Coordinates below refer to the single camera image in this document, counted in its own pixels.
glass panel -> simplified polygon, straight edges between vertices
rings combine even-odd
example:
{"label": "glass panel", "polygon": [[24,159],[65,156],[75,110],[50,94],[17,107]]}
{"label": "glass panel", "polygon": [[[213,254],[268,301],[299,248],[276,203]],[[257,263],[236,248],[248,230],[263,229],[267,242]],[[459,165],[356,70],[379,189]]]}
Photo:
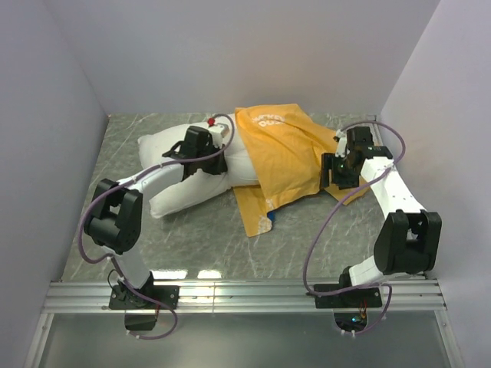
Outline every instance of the glass panel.
{"label": "glass panel", "polygon": [[389,313],[356,338],[341,336],[330,313],[180,319],[156,342],[127,336],[122,315],[57,315],[41,367],[450,367],[433,312]]}

white wall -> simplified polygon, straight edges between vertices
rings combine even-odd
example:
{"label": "white wall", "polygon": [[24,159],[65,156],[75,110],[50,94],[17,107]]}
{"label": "white wall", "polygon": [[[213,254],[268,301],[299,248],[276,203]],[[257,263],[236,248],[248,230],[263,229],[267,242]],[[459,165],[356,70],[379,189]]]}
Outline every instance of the white wall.
{"label": "white wall", "polygon": [[0,366],[61,276],[106,116],[42,0],[0,4]]}
{"label": "white wall", "polygon": [[490,14],[491,2],[442,0],[382,111],[407,140],[401,175],[443,218],[436,275],[479,368],[491,366]]}
{"label": "white wall", "polygon": [[438,0],[45,2],[108,113],[380,113]]}

floor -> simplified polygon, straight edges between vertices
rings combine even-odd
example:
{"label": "floor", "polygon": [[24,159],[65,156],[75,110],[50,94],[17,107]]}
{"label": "floor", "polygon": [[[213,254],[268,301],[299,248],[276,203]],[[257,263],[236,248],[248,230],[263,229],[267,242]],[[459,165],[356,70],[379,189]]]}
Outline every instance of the floor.
{"label": "floor", "polygon": [[[115,114],[94,169],[85,206],[98,181],[121,179],[141,170],[137,138],[168,127],[205,121],[211,114]],[[365,115],[312,114],[318,124],[337,129],[346,123],[372,118]],[[160,278],[300,278],[307,248],[335,200],[323,192],[279,209],[271,232],[247,238],[231,191],[164,219],[150,217],[143,206],[138,246],[150,269]],[[342,208],[325,229],[312,257],[309,275],[337,277],[348,265],[367,258],[383,223],[374,195],[369,192]],[[84,236],[87,253],[101,253]],[[65,281],[102,281],[111,264],[86,264],[76,244],[64,271]]]}

white pillow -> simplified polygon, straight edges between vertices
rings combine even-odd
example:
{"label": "white pillow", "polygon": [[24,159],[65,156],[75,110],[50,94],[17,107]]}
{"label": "white pillow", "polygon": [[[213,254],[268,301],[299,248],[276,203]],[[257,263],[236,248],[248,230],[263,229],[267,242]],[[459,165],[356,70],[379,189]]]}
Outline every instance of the white pillow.
{"label": "white pillow", "polygon": [[[229,116],[235,123],[235,115]],[[216,122],[226,123],[231,128],[229,120],[225,117],[217,118]],[[206,122],[191,125],[208,127]],[[170,150],[174,143],[184,139],[188,127],[189,124],[173,126],[154,135],[140,137],[138,144],[140,146],[141,166],[146,169],[160,163],[162,154]],[[225,138],[224,144],[229,141],[230,136],[231,134]],[[205,202],[225,192],[232,186],[253,186],[259,183],[238,130],[236,130],[233,141],[225,151],[225,160],[228,167],[227,172],[220,175],[211,175],[199,169],[186,180],[164,189],[150,199],[150,214],[158,219],[170,213]]]}

wire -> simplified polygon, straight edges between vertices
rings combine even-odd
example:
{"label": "wire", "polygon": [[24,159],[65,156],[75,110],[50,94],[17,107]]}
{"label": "wire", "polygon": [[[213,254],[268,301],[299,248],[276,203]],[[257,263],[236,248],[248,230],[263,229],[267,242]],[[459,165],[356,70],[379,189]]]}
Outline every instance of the wire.
{"label": "wire", "polygon": [[113,269],[112,269],[112,270],[110,270],[110,271],[109,271],[109,273],[107,274],[107,283],[109,284],[109,286],[110,286],[110,288],[111,288],[111,290],[112,290],[113,292],[116,292],[116,291],[114,290],[114,286],[110,284],[109,278],[110,278],[110,276],[113,274],[113,272],[115,272],[115,271],[116,271],[116,269],[115,269],[115,268],[113,268]]}
{"label": "wire", "polygon": [[328,213],[327,218],[325,219],[324,223],[322,224],[321,228],[319,229],[317,235],[314,237],[314,240],[312,240],[312,243],[310,244],[310,247],[308,248],[307,256],[305,257],[304,266],[303,266],[303,270],[302,270],[302,279],[303,279],[303,283],[304,283],[305,289],[307,289],[307,291],[308,291],[309,294],[312,294],[312,295],[315,295],[315,296],[318,296],[318,297],[328,297],[328,296],[332,296],[332,295],[339,295],[339,294],[345,293],[347,291],[352,291],[352,290],[357,290],[357,289],[368,289],[368,288],[374,288],[374,287],[377,287],[377,286],[385,286],[385,287],[387,287],[389,289],[389,294],[387,296],[387,302],[385,303],[384,309],[381,311],[381,314],[380,314],[379,318],[376,319],[376,321],[373,322],[369,327],[365,328],[362,331],[357,332],[356,334],[363,334],[363,333],[371,330],[375,325],[377,325],[384,318],[385,314],[387,313],[387,309],[389,308],[390,299],[392,298],[392,285],[386,284],[386,283],[384,283],[384,284],[377,284],[377,283],[375,283],[375,284],[362,284],[362,285],[350,286],[350,287],[347,287],[347,288],[344,287],[342,289],[338,289],[338,290],[335,290],[335,291],[320,292],[320,291],[313,290],[310,287],[310,285],[308,284],[308,281],[307,281],[307,270],[308,270],[308,264],[309,264],[310,259],[312,257],[312,253],[314,252],[315,246],[317,245],[317,243],[319,241],[319,238],[322,235],[322,232],[325,230],[326,226],[331,221],[331,219],[333,218],[334,214],[340,209],[340,207],[343,206],[343,204],[350,197],[354,196],[355,194],[361,192],[362,190],[364,190],[366,188],[370,188],[370,186],[372,186],[376,182],[380,182],[385,176],[388,175],[388,173],[392,170],[392,168],[397,163],[399,163],[402,160],[402,158],[404,157],[404,155],[406,153],[406,143],[404,142],[403,137],[394,128],[392,128],[391,126],[388,126],[387,124],[381,123],[379,121],[363,120],[363,121],[358,121],[356,123],[350,123],[347,126],[344,126],[341,129],[341,131],[345,131],[346,129],[349,129],[351,127],[355,127],[357,125],[361,125],[361,124],[364,124],[364,123],[370,123],[370,124],[378,125],[379,127],[383,127],[385,129],[391,131],[399,139],[399,141],[400,141],[400,145],[401,145],[400,155],[394,160],[393,165],[390,166],[390,167],[388,167],[388,168],[386,168],[384,170],[384,172],[380,176],[378,176],[377,178],[371,180],[370,182],[366,182],[362,186],[359,186],[355,190],[349,192],[338,203],[336,203],[336,205],[334,206],[334,208]]}
{"label": "wire", "polygon": [[235,133],[236,133],[236,127],[235,127],[235,125],[233,123],[233,120],[230,118],[229,115],[226,115],[224,113],[216,113],[215,115],[212,116],[213,119],[216,119],[217,117],[225,117],[226,119],[228,119],[229,122],[230,122],[230,125],[231,125],[231,130],[232,130],[231,133],[230,133],[229,142],[227,142],[226,145],[223,146],[220,150],[218,150],[215,153],[212,153],[211,155],[208,155],[208,156],[198,157],[198,158],[195,158],[195,159],[176,159],[174,161],[167,161],[165,163],[157,164],[157,165],[154,165],[154,166],[149,167],[148,169],[145,169],[139,175],[137,175],[134,179],[128,180],[127,182],[124,182],[124,183],[122,183],[122,184],[120,184],[118,186],[115,186],[114,188],[111,188],[111,189],[107,190],[106,192],[104,192],[101,195],[99,195],[96,199],[94,199],[94,201],[92,201],[92,203],[85,210],[85,212],[82,215],[81,220],[80,220],[80,222],[78,224],[78,228],[77,228],[77,247],[78,247],[78,252],[80,253],[80,256],[84,259],[84,261],[86,261],[87,263],[90,263],[91,265],[96,265],[97,263],[102,262],[104,259],[110,259],[111,262],[114,265],[114,268],[116,269],[116,272],[120,275],[121,278],[123,278],[123,283],[125,284],[125,286],[128,288],[129,291],[131,291],[133,294],[135,294],[136,296],[138,296],[139,298],[141,298],[141,299],[143,299],[145,301],[149,301],[150,303],[154,303],[154,304],[158,305],[159,307],[161,307],[163,309],[167,309],[173,315],[173,317],[174,317],[173,326],[166,333],[162,333],[161,335],[156,335],[156,336],[142,336],[142,335],[139,335],[138,333],[135,333],[133,331],[130,332],[130,334],[132,336],[135,336],[136,338],[139,338],[141,340],[158,340],[158,339],[161,339],[163,337],[169,336],[176,329],[176,327],[177,327],[177,322],[178,322],[177,313],[176,313],[176,311],[173,308],[171,308],[170,306],[166,305],[165,303],[162,303],[161,301],[157,301],[155,299],[152,299],[151,297],[147,297],[147,296],[139,293],[138,291],[136,291],[135,288],[133,287],[133,285],[131,285],[130,282],[124,277],[124,273],[121,270],[121,268],[120,268],[119,264],[117,263],[117,260],[116,260],[116,258],[114,257],[113,254],[111,254],[111,253],[105,253],[104,255],[101,255],[99,258],[90,258],[87,255],[87,252],[84,250],[84,244],[83,244],[83,239],[82,239],[83,238],[82,235],[83,235],[83,232],[84,232],[84,224],[87,221],[89,215],[94,210],[94,207],[102,199],[110,196],[112,193],[117,192],[118,190],[120,190],[122,188],[126,188],[127,186],[129,186],[129,185],[131,185],[131,184],[133,184],[135,182],[138,182],[139,180],[141,180],[144,176],[148,175],[149,173],[152,173],[152,172],[154,172],[154,171],[156,171],[158,169],[162,169],[165,166],[176,165],[178,163],[179,164],[182,164],[182,163],[198,163],[198,162],[201,162],[201,161],[206,161],[208,159],[212,159],[213,157],[217,157],[217,156],[221,155],[222,153],[224,153],[225,150],[227,148],[229,148],[230,144],[232,143],[233,137],[235,136]]}

